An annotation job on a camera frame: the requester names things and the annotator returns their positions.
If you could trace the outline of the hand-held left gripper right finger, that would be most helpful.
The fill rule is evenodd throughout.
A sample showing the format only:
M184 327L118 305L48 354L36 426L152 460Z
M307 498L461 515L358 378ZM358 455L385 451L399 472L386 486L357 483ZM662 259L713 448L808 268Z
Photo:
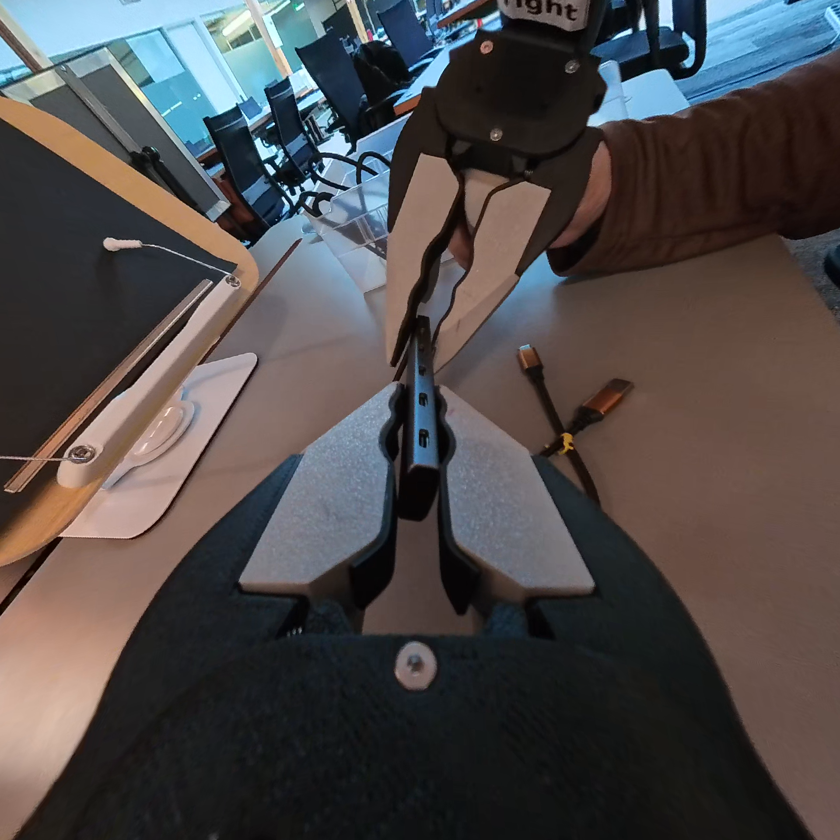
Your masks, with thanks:
M448 387L437 404L439 568L456 613L592 595L592 574L528 450Z

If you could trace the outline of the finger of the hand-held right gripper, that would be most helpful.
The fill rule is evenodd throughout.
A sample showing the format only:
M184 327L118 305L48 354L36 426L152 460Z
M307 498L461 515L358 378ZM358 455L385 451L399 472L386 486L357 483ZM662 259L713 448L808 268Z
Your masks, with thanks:
M434 336L434 371L440 372L498 310L517 285L521 257L539 221L549 191L529 182L499 186L482 207L473 257L459 283L438 285L433 270L430 310L439 314Z
M385 267L385 357L391 367L403 356L462 192L443 157L419 156L411 172L392 161Z

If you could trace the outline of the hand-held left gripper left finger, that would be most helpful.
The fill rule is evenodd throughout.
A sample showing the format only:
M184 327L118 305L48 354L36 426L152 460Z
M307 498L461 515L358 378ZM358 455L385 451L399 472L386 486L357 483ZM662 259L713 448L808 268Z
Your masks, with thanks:
M395 567L403 386L391 383L303 452L239 578L248 593L366 608Z

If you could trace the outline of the grey usb hub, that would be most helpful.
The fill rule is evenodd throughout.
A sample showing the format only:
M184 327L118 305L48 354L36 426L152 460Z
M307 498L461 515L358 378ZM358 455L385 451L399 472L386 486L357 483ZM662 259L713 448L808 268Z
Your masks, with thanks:
M434 383L431 322L416 318L406 352L401 470L397 513L405 520L424 520L439 485L438 413Z

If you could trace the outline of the orange-plug usb-c cable yellow tie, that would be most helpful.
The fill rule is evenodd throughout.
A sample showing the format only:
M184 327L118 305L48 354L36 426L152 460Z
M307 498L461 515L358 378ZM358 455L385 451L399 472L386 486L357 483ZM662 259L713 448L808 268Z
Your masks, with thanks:
M633 390L634 384L623 379L611 379L597 393L578 405L570 422L564 424L545 383L543 363L537 349L530 344L522 345L518 349L518 363L536 392L554 432L553 441L542 447L539 456L549 459L559 455L566 459L584 494L600 508L602 503L598 490L577 448L576 438L587 428L602 422L605 417L613 413L627 394Z

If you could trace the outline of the person's right forearm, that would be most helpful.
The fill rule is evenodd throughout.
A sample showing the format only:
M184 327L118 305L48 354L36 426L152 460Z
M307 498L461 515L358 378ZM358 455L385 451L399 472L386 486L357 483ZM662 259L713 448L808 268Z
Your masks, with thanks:
M665 266L765 235L839 225L839 55L673 115L609 122L612 194L559 277Z

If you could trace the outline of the person's right hand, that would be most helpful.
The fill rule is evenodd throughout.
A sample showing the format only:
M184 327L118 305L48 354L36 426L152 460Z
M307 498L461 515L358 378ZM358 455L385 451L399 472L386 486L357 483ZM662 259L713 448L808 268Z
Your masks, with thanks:
M605 141L601 141L591 162L589 180L577 209L550 250L566 249L597 223L606 211L613 190L613 161Z

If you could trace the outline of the clear plastic box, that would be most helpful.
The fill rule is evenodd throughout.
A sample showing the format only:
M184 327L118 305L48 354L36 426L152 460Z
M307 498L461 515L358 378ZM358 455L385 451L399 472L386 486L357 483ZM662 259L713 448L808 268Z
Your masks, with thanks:
M381 289L386 282L389 247L389 180L380 174L321 201L320 216L308 214L314 231L362 295ZM442 235L449 210L438 204L408 196L402 221L395 223L397 266L403 260L420 267L427 249Z

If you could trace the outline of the white board stand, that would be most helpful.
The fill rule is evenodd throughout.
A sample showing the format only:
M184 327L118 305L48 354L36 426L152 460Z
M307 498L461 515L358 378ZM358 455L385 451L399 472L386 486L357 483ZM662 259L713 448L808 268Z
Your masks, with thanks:
M161 520L255 371L252 352L200 363L243 296L233 276L210 286L135 383L73 440L58 485L98 489L61 537L134 539Z

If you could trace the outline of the group of black office chairs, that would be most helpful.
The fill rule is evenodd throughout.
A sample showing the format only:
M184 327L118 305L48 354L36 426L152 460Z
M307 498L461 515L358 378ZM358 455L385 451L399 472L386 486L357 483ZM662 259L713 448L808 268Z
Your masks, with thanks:
M694 76L703 64L707 50L707 2L671 2L671 26L658 24L659 5L660 2L610 2L605 9L602 28L592 53L603 61L615 61L623 81L654 69L665 69L675 79L688 78ZM394 81L390 80L393 72L389 66L381 70L375 64L385 53L385 48L360 48L352 58L353 77L349 76L347 63L342 64L335 77L345 104L355 91L364 89L367 77L371 78L375 90L373 107L369 107L366 95L360 93L350 124L343 120L343 111L339 111L337 125L342 130L350 130L347 135L352 151L360 138L396 118L396 93L406 89L403 79L409 75L417 77L413 67L425 68L439 49L423 47L417 60ZM311 176L315 182L335 187L334 183L322 178L318 166L323 159L339 159L338 155L318 152L312 145L303 129L297 107L291 104L288 81L275 82L268 87L268 92L280 94L291 140L291 146L280 142L284 152L292 152L289 160L284 161L281 167L277 167L274 161L268 162L275 167L275 173L267 169L254 140L247 135L245 115L239 106L205 119L217 147L217 157L226 171L223 191L228 197L236 196L234 205L240 206L241 211L247 214L237 221L237 225L254 239L263 235L271 225L299 212L302 200L290 197L283 186L297 187Z

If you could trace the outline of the grey partition screen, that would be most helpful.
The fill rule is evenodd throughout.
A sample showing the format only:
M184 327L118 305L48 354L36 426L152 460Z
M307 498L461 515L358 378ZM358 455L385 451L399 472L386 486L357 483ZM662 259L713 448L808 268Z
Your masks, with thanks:
M105 48L6 84L2 95L51 114L216 222L230 202Z

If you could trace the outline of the black board wooden frame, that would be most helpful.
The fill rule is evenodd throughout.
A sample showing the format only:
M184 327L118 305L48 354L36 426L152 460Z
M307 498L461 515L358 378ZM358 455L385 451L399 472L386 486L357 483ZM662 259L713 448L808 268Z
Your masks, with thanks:
M233 236L57 117L2 98L2 565L44 548L98 489L57 472L73 440L226 276Z

